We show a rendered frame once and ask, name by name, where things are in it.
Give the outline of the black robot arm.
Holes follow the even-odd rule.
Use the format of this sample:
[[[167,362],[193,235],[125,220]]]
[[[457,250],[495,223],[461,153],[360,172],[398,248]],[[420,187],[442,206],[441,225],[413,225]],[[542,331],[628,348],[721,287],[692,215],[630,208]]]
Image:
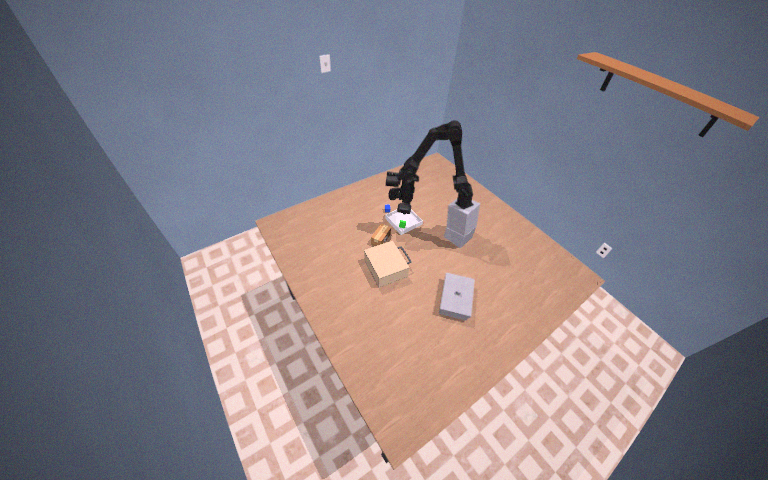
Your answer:
[[[472,199],[469,199],[473,197],[472,187],[471,184],[467,182],[464,173],[461,149],[462,128],[460,122],[456,120],[430,129],[427,136],[422,141],[423,144],[421,147],[419,146],[416,152],[405,161],[404,166],[399,170],[399,173],[387,171],[385,186],[399,187],[400,181],[402,180],[401,187],[407,191],[412,190],[414,188],[414,183],[419,182],[419,176],[416,172],[420,162],[436,140],[450,140],[453,148],[456,168],[456,175],[453,175],[453,182],[455,185],[454,190],[456,190],[457,193],[460,193],[457,197],[457,204],[456,202],[455,204],[462,209],[473,206]],[[398,198],[399,200],[402,200],[401,188],[391,188],[388,196],[391,201]]]

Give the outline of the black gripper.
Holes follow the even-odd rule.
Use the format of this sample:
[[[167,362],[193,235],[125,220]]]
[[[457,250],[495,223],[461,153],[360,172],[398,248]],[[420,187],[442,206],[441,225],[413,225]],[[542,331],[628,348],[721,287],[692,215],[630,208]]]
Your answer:
[[[410,214],[411,212],[410,202],[413,199],[413,193],[414,193],[413,190],[415,190],[415,187],[410,191],[404,190],[401,187],[402,203],[398,204],[398,208],[397,208],[398,213],[403,213],[403,215]]]

